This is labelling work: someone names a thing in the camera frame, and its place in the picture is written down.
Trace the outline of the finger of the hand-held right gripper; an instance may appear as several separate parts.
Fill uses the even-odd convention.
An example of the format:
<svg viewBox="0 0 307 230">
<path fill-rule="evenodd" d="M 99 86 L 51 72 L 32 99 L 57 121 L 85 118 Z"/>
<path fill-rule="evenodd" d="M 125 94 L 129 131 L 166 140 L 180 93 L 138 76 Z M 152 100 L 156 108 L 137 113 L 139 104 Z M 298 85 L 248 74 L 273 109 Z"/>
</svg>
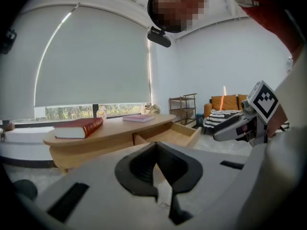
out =
<svg viewBox="0 0 307 230">
<path fill-rule="evenodd" d="M 247 117 L 238 113 L 221 122 L 214 128 L 213 139 L 215 141 L 227 141 L 243 138 L 255 130 L 256 116 Z"/>
</svg>

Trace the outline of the orange sofa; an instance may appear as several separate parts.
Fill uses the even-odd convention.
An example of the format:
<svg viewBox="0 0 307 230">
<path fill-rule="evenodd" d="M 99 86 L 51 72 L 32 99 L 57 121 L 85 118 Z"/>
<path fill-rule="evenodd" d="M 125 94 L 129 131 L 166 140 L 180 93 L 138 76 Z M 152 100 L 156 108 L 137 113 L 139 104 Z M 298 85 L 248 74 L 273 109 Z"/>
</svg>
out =
<svg viewBox="0 0 307 230">
<path fill-rule="evenodd" d="M 247 95 L 225 95 L 212 96 L 210 102 L 204 105 L 204 119 L 207 118 L 212 109 L 222 110 L 241 110 L 242 101 L 247 99 Z"/>
</svg>

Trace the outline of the wooden drawer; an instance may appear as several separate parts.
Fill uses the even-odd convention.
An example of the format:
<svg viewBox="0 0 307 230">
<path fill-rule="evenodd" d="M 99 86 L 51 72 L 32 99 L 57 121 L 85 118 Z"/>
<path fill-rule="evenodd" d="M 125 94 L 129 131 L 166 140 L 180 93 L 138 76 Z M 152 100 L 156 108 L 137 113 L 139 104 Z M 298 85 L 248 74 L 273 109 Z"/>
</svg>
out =
<svg viewBox="0 0 307 230">
<path fill-rule="evenodd" d="M 134 145 L 148 142 L 168 142 L 178 146 L 193 148 L 199 140 L 201 127 L 194 129 L 174 122 L 133 134 Z"/>
</svg>

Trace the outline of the person's red shirt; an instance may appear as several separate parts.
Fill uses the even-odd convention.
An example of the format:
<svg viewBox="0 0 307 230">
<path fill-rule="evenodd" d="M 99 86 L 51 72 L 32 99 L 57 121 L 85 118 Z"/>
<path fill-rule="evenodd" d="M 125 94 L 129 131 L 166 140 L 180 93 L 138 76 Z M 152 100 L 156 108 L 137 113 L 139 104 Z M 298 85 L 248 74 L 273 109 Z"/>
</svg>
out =
<svg viewBox="0 0 307 230">
<path fill-rule="evenodd" d="M 234 0 L 259 25 L 276 35 L 297 59 L 303 40 L 278 0 Z"/>
</svg>

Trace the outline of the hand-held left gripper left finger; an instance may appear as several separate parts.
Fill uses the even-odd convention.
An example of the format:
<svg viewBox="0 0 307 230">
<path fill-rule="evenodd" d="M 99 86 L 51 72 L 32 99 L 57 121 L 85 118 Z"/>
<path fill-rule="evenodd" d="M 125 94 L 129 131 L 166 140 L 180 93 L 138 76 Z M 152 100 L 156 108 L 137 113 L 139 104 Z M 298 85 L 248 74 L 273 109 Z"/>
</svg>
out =
<svg viewBox="0 0 307 230">
<path fill-rule="evenodd" d="M 166 208 L 154 197 L 134 196 L 115 177 L 115 166 L 125 156 L 142 149 L 132 146 L 101 155 L 69 171 L 48 187 L 35 204 L 48 211 L 75 183 L 84 183 L 88 190 L 70 214 L 66 226 L 74 230 L 172 230 L 173 222 Z"/>
</svg>

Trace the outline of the wooden metal shelf rack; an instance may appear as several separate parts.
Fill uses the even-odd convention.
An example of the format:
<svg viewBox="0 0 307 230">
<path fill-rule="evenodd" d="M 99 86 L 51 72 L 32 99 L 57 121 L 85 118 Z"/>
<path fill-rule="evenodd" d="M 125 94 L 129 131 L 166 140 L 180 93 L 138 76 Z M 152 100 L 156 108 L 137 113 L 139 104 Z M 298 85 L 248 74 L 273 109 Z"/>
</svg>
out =
<svg viewBox="0 0 307 230">
<path fill-rule="evenodd" d="M 174 122 L 187 127 L 196 126 L 196 93 L 169 98 L 169 113 L 175 115 Z"/>
</svg>

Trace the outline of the red book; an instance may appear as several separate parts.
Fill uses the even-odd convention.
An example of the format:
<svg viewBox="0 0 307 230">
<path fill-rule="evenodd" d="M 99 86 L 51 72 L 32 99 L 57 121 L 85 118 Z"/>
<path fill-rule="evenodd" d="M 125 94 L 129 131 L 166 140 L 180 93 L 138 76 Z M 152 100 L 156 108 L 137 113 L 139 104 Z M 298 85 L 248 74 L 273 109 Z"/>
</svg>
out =
<svg viewBox="0 0 307 230">
<path fill-rule="evenodd" d="M 103 118 L 82 118 L 54 126 L 56 138 L 84 139 L 103 124 Z"/>
</svg>

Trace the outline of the black white striped blanket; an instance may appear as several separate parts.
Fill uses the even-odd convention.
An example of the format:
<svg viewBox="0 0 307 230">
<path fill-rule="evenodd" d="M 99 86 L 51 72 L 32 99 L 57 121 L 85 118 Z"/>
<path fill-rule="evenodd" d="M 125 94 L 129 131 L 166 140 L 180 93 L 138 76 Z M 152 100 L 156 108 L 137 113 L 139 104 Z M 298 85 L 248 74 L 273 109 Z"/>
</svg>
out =
<svg viewBox="0 0 307 230">
<path fill-rule="evenodd" d="M 219 123 L 239 113 L 241 113 L 241 110 L 218 111 L 212 109 L 209 116 L 203 120 L 203 126 L 205 128 L 215 128 Z"/>
</svg>

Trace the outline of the person's right forearm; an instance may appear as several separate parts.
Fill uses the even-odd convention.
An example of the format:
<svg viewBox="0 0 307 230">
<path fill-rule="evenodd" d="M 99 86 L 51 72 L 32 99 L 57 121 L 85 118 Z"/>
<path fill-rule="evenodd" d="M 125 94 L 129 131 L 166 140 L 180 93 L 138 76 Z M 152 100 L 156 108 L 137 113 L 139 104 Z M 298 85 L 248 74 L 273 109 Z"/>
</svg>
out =
<svg viewBox="0 0 307 230">
<path fill-rule="evenodd" d="M 278 105 L 275 113 L 271 117 L 267 125 L 267 135 L 273 137 L 275 132 L 288 120 L 281 105 Z"/>
</svg>

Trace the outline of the pink book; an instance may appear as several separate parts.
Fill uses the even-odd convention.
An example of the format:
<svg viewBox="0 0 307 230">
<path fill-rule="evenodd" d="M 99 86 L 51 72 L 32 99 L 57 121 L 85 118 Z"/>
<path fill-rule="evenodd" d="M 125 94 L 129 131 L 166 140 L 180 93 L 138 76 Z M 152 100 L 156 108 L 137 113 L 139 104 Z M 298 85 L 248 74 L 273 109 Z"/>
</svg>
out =
<svg viewBox="0 0 307 230">
<path fill-rule="evenodd" d="M 129 122 L 145 123 L 155 119 L 155 115 L 126 115 L 122 120 Z"/>
</svg>

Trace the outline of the beige bag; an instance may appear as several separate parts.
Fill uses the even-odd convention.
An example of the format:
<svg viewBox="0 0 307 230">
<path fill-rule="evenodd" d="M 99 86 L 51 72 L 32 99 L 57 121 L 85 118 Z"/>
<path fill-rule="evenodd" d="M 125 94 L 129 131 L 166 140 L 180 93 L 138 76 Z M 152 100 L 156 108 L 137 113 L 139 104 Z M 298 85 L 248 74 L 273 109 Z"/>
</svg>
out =
<svg viewBox="0 0 307 230">
<path fill-rule="evenodd" d="M 158 106 L 156 104 L 146 104 L 141 109 L 142 115 L 159 115 L 160 113 L 161 113 L 161 108 L 160 108 L 160 106 Z"/>
</svg>

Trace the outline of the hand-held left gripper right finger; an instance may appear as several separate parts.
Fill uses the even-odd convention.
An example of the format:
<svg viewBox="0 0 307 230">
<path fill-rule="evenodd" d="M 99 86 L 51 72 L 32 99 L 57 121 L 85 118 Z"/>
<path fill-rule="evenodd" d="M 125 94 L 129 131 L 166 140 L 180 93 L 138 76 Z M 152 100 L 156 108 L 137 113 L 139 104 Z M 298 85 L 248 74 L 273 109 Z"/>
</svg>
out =
<svg viewBox="0 0 307 230">
<path fill-rule="evenodd" d="M 158 198 L 169 204 L 156 230 L 237 230 L 242 202 L 228 193 L 246 157 L 157 142 L 156 158 L 165 178 Z"/>
</svg>

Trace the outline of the wooden coffee table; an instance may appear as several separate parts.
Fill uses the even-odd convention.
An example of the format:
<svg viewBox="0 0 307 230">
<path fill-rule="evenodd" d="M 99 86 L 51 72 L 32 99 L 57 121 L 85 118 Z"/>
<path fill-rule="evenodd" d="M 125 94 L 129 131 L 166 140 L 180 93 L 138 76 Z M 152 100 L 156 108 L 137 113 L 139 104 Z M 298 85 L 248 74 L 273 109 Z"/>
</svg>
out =
<svg viewBox="0 0 307 230">
<path fill-rule="evenodd" d="M 47 133 L 43 139 L 49 146 L 54 164 L 63 172 L 78 168 L 86 161 L 100 155 L 134 146 L 133 134 L 172 123 L 175 115 L 156 115 L 146 123 L 124 121 L 113 118 L 104 121 L 89 137 L 84 139 L 61 139 L 55 137 L 55 131 Z"/>
</svg>

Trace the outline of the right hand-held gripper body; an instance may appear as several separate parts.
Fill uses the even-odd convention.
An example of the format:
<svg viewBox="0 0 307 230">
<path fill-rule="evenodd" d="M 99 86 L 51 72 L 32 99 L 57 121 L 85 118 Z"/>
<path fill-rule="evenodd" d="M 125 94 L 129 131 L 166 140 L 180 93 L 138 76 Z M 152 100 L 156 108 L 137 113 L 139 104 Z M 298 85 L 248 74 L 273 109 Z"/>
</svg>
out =
<svg viewBox="0 0 307 230">
<path fill-rule="evenodd" d="M 243 134 L 251 146 L 267 143 L 268 123 L 279 106 L 273 90 L 264 81 L 259 81 L 241 105 L 247 121 Z"/>
</svg>

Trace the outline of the grey roller blind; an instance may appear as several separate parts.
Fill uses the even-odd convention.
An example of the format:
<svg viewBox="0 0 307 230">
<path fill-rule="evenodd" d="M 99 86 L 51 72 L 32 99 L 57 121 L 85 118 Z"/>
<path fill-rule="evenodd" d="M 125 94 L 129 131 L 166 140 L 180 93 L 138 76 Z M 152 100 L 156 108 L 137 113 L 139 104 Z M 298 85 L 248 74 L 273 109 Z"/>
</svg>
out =
<svg viewBox="0 0 307 230">
<path fill-rule="evenodd" d="M 12 49 L 0 56 L 0 120 L 33 118 L 36 76 L 43 52 L 72 6 L 36 9 L 16 18 Z"/>
<path fill-rule="evenodd" d="M 143 26 L 127 18 L 99 9 L 77 8 L 45 52 L 35 105 L 148 102 L 146 36 Z"/>
</svg>

